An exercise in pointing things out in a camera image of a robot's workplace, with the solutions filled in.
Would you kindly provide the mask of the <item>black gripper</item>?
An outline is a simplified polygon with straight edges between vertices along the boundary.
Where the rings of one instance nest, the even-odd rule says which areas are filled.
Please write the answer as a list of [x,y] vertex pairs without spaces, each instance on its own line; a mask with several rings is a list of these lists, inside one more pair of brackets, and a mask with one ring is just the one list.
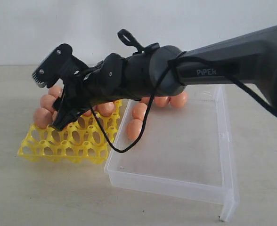
[[62,96],[53,104],[57,117],[49,127],[64,130],[70,123],[98,105],[98,69],[88,68],[63,81]]

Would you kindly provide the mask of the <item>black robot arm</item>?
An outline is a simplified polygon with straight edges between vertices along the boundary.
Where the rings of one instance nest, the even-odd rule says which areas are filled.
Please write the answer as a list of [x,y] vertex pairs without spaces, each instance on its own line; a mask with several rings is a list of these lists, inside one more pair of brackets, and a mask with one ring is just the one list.
[[142,48],[126,30],[118,36],[137,52],[112,53],[97,66],[65,77],[54,129],[63,130],[95,105],[175,96],[199,84],[236,84],[277,117],[277,25],[192,51],[158,43]]

